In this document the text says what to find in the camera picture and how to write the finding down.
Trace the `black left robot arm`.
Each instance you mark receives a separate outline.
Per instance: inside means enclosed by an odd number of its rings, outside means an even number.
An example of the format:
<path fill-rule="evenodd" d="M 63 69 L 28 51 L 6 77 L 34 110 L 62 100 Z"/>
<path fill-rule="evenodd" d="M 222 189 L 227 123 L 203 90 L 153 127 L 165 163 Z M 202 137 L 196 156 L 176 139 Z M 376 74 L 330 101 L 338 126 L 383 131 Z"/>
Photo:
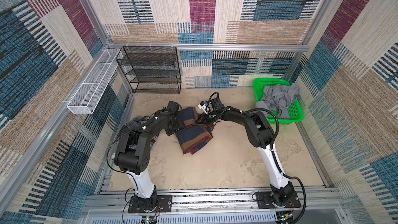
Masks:
<path fill-rule="evenodd" d="M 158 205 L 156 187 L 147 170 L 151 141 L 162 130 L 171 136 L 185 127 L 179 112 L 180 104 L 170 101 L 167 107 L 156 111 L 143 124 L 124 130 L 119 139 L 114 164 L 129 177 L 135 192 L 133 200 L 146 211 Z"/>

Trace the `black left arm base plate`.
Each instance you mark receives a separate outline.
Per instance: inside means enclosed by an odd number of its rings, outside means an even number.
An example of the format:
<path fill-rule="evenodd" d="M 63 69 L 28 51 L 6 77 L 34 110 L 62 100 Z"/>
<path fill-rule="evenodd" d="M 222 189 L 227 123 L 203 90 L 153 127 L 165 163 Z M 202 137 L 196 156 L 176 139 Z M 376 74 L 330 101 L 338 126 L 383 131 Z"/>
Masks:
<path fill-rule="evenodd" d="M 159 195 L 148 199 L 134 196 L 130 200 L 128 213 L 155 213 L 156 211 L 168 213 L 172 210 L 172 203 L 172 195 Z"/>

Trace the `multicolour plaid long sleeve shirt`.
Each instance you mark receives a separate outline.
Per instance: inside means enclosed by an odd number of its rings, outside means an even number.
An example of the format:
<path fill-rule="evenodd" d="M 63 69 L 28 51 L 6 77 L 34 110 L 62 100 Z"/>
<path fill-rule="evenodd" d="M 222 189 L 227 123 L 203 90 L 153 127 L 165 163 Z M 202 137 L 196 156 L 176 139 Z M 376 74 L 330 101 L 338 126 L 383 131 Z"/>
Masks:
<path fill-rule="evenodd" d="M 180 112 L 185 127 L 175 132 L 183 154 L 195 154 L 213 138 L 213 124 L 195 123 L 199 115 L 195 107 L 188 107 Z"/>

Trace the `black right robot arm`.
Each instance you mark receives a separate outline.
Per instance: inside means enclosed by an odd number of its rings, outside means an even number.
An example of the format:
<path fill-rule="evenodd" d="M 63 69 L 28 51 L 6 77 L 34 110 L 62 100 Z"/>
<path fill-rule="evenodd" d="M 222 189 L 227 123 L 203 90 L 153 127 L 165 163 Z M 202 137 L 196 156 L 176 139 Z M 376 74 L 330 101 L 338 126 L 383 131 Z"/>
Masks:
<path fill-rule="evenodd" d="M 197 123 L 216 124 L 217 121 L 230 121 L 245 127 L 250 144 L 261 154 L 266 165 L 271 182 L 271 199 L 276 208 L 288 205 L 295 193 L 294 187 L 282 169 L 279 157 L 276 153 L 275 140 L 279 133 L 279 122 L 276 130 L 273 130 L 267 120 L 271 114 L 268 110 L 255 108 L 249 111 L 241 111 L 237 108 L 225 107 L 219 98 L 202 101 L 198 107 L 204 111 L 197 119 Z"/>

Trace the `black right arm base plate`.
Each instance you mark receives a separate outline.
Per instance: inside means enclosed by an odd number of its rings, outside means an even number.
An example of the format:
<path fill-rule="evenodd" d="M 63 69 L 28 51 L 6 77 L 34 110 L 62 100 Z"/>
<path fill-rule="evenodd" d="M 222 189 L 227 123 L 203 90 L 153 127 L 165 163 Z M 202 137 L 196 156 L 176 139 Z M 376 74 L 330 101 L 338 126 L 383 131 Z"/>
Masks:
<path fill-rule="evenodd" d="M 258 191 L 252 195 L 252 199 L 257 202 L 259 209 L 278 209 L 278 208 L 301 208 L 302 204 L 296 192 L 281 205 L 274 202 L 271 191 Z"/>

